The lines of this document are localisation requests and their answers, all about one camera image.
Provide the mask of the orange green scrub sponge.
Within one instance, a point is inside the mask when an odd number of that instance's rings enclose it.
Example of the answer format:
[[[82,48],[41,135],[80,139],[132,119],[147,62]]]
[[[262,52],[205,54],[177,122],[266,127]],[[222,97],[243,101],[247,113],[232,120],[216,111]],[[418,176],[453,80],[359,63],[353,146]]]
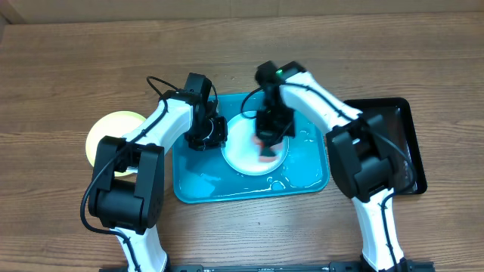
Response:
[[[273,146],[266,146],[255,134],[252,136],[252,141],[260,149],[259,161],[264,163],[274,162],[281,158],[279,153],[283,150],[283,142]]]

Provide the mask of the light green plate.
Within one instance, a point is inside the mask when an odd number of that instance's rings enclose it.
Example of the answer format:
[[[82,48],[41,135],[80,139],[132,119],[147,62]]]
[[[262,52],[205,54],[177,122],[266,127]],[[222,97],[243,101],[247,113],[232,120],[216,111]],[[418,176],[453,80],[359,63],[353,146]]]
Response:
[[[256,139],[256,121],[243,117],[241,113],[228,121],[228,138],[222,148],[225,161],[243,175],[258,176],[273,172],[285,160],[289,150],[289,140],[270,147],[274,159],[262,156],[262,143]]]

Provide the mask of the yellow plate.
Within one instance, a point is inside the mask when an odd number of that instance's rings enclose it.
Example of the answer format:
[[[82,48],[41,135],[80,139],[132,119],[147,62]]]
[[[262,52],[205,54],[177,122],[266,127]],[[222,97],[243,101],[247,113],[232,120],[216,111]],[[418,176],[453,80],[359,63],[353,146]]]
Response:
[[[104,136],[121,138],[145,120],[141,114],[132,111],[116,111],[99,119],[90,129],[85,141],[85,153],[91,166],[95,164],[98,143]]]

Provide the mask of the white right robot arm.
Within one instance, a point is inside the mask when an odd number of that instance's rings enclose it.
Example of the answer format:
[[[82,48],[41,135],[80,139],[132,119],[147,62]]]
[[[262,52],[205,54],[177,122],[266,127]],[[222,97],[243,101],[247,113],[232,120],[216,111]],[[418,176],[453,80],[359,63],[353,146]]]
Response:
[[[294,113],[303,114],[326,137],[330,173],[355,206],[366,265],[372,271],[401,271],[405,257],[392,213],[399,166],[383,117],[345,104],[295,61],[282,67],[265,62],[255,80],[264,93],[256,112],[261,155],[275,156],[274,147],[295,135]]]

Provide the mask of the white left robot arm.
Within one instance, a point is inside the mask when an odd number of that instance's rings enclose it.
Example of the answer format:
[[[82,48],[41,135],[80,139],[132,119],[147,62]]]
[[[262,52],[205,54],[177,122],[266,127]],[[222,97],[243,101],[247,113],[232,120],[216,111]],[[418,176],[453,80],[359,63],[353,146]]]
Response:
[[[97,147],[92,181],[79,208],[84,227],[116,236],[128,261],[126,271],[168,271],[156,223],[160,217],[167,151],[183,137],[189,148],[222,147],[227,121],[217,113],[218,100],[205,76],[190,73],[183,88],[160,93],[156,110],[121,138],[103,137]]]

